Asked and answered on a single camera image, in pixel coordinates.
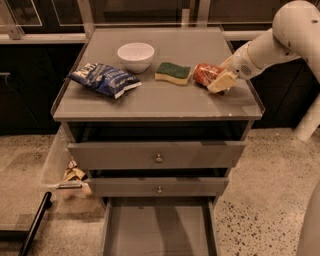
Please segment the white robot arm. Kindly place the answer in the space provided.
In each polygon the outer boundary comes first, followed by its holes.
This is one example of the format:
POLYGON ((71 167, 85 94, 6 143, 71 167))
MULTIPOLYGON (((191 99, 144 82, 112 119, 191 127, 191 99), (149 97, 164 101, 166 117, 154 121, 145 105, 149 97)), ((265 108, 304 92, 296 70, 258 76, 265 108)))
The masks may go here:
MULTIPOLYGON (((207 89, 218 93, 248 80, 268 67, 302 58, 320 82, 320 12, 305 1, 294 0, 275 14, 272 28, 240 47, 220 67, 222 72, 207 89)), ((296 256, 320 256, 320 182, 309 199, 296 256)))

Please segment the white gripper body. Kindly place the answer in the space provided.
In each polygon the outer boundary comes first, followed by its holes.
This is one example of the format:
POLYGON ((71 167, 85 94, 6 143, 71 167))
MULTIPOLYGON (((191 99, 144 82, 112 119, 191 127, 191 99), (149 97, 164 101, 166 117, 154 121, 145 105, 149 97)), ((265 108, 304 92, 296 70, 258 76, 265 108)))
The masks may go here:
POLYGON ((262 69, 258 68, 249 56, 249 47, 252 42, 249 41, 238 48, 231 56, 228 67, 239 78, 250 80, 262 73, 262 69))

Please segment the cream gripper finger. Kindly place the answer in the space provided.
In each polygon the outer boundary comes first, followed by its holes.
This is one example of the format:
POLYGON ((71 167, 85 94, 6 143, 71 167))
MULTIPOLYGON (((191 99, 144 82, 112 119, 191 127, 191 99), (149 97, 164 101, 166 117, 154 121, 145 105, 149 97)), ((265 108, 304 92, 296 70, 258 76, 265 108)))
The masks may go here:
POLYGON ((237 75, 231 71, 224 70, 220 73, 215 80, 213 80, 208 86, 207 89, 211 93, 218 93, 229 89, 236 85, 237 75))
POLYGON ((232 56, 228 57, 226 60, 224 60, 221 64, 220 67, 222 69, 228 69, 231 70, 232 69, 232 56))

